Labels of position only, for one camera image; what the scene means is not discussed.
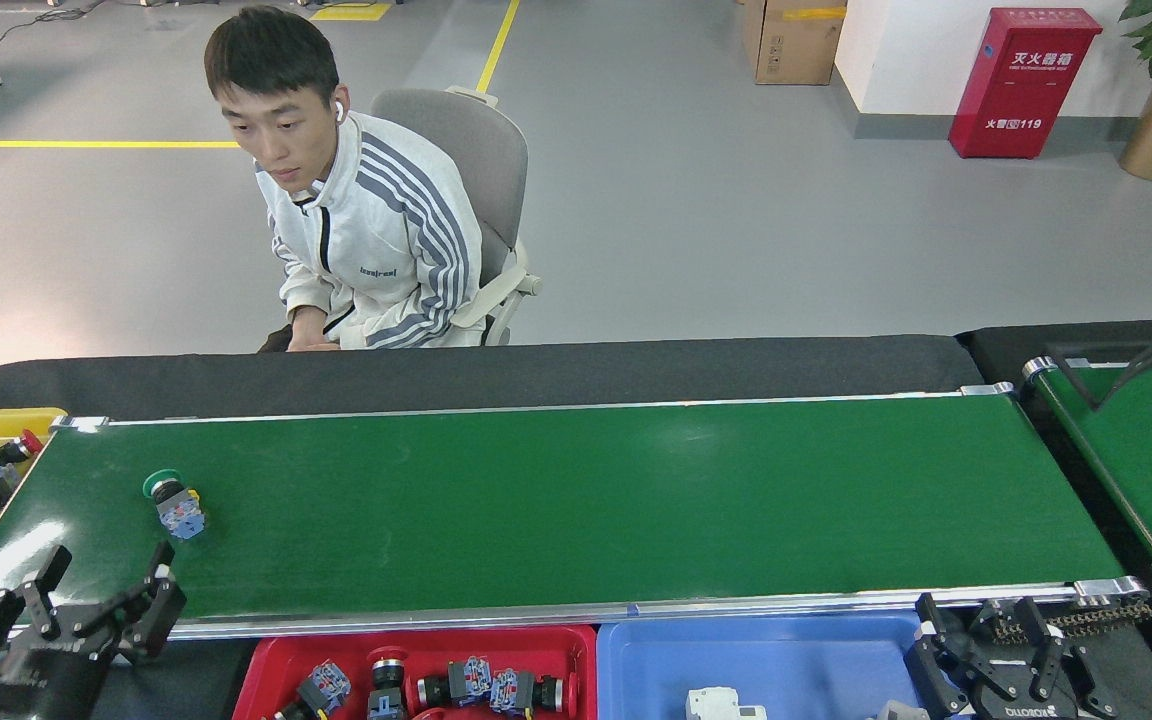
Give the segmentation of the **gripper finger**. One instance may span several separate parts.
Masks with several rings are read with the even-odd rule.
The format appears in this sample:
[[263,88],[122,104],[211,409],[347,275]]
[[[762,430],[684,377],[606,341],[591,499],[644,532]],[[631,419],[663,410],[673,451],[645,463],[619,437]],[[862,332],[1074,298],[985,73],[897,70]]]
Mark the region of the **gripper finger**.
[[52,606],[50,593],[55,591],[60,579],[69,568],[71,552],[65,544],[56,544],[37,571],[26,574],[26,578],[15,589],[0,589],[0,657],[5,655],[6,644],[13,626],[18,616],[26,612],[29,626],[41,634],[46,641],[55,641],[61,634],[58,611]]
[[1102,683],[1087,647],[1066,639],[1064,632],[1043,617],[1033,598],[1021,598],[1014,617],[1036,647],[1029,700],[1073,702],[1076,719],[1119,719],[1121,703]]
[[160,655],[185,606],[185,594],[172,574],[175,550],[157,543],[147,571],[109,600],[83,605],[70,621],[74,638],[100,659],[141,661]]
[[952,630],[931,592],[918,597],[915,611],[920,626],[914,646],[905,652],[905,666],[925,705],[968,706],[972,703],[970,689],[979,685],[1005,700],[1018,697],[1015,685],[1002,682],[969,634]]

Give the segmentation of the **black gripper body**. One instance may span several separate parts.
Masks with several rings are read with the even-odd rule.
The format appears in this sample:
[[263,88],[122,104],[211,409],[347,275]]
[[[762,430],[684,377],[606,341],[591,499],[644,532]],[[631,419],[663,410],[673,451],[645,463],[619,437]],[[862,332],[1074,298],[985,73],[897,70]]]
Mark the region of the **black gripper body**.
[[1033,702],[1026,698],[982,697],[972,702],[978,719],[1076,719],[1073,702]]
[[0,719],[90,719],[113,660],[32,650],[0,659]]

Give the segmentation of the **person's right hand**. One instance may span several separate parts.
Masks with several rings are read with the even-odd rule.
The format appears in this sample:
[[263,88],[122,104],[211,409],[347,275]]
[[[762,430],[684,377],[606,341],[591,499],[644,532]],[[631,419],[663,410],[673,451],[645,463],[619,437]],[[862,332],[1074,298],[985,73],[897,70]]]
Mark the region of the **person's right hand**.
[[297,306],[291,313],[291,340],[287,351],[339,351],[339,343],[325,336],[325,324],[326,313],[320,306]]

